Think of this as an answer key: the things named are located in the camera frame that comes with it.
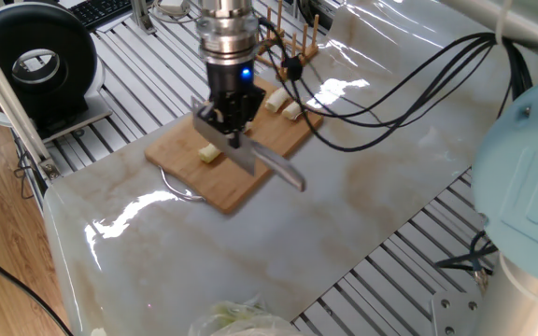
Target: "marble countertop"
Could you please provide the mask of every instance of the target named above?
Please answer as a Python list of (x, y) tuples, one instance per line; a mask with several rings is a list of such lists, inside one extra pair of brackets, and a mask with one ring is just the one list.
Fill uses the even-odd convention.
[[(313, 61), (327, 80), (304, 76), (318, 99), (352, 112), (341, 96), (369, 105), (439, 48), (481, 30), (432, 1), (351, 1)], [(537, 80), (538, 57), (525, 56)], [(448, 59), (376, 114), (400, 115)], [(273, 176), (230, 216), (181, 201), (146, 161), (144, 149), (178, 120), (54, 181), (45, 219), (72, 330), (185, 335), (213, 303), (257, 293), (293, 319), (469, 167), (507, 83), (495, 49), (457, 92), (376, 147), (348, 154), (311, 139), (291, 158), (306, 192)], [(383, 132), (337, 120), (320, 131), (349, 147)]]

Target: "keyboard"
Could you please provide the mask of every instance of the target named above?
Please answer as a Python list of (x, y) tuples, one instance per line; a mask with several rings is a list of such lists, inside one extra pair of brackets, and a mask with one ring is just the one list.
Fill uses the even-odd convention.
[(93, 31), (131, 10), (130, 0), (86, 0), (70, 8), (88, 31)]

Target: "blue led light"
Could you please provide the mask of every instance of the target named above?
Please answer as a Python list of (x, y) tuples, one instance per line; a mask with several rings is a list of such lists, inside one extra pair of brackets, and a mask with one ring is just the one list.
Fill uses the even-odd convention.
[(252, 73), (250, 72), (250, 69), (244, 68), (242, 69), (242, 79), (251, 79)]

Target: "food piece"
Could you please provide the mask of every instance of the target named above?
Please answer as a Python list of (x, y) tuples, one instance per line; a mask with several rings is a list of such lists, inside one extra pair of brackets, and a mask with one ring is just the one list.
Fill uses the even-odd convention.
[(273, 112), (273, 113), (276, 113), (277, 110), (284, 104), (286, 103), (286, 100), (288, 99), (288, 93), (286, 92), (286, 90), (282, 87), (282, 88), (279, 88), (277, 89), (275, 92), (273, 92), (271, 94), (271, 96), (269, 96), (269, 98), (267, 99), (267, 102), (265, 103), (265, 107)]
[[(244, 126), (244, 132), (248, 132), (252, 128), (252, 122), (247, 122)], [(208, 144), (206, 147), (198, 150), (198, 157), (204, 163), (211, 163), (215, 158), (221, 154), (221, 151), (215, 147), (213, 144)]]
[(290, 120), (296, 120), (296, 118), (300, 116), (300, 113), (300, 105), (298, 105), (298, 103), (296, 102), (292, 102), (286, 108), (284, 108), (283, 112), (281, 112), (281, 115)]

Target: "wooden cutting board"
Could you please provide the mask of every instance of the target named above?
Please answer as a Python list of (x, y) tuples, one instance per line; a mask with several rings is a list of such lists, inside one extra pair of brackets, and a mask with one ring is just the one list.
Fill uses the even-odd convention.
[[(255, 84), (267, 91), (265, 100), (277, 89), (261, 78), (256, 78)], [(272, 113), (264, 105), (263, 100), (247, 135), (275, 153), (288, 157), (311, 135), (311, 131), (302, 116), (292, 121), (280, 115), (281, 109), (278, 113)], [(311, 113), (308, 117), (316, 128), (322, 122), (319, 115)], [(257, 160), (255, 175), (249, 175), (223, 153), (211, 163), (204, 163), (198, 156), (198, 150), (207, 145), (208, 141), (194, 130), (192, 114), (189, 114), (150, 145), (145, 150), (145, 156), (152, 163), (162, 166), (166, 173), (204, 196), (208, 203), (222, 213), (229, 214), (270, 175), (271, 170)]]

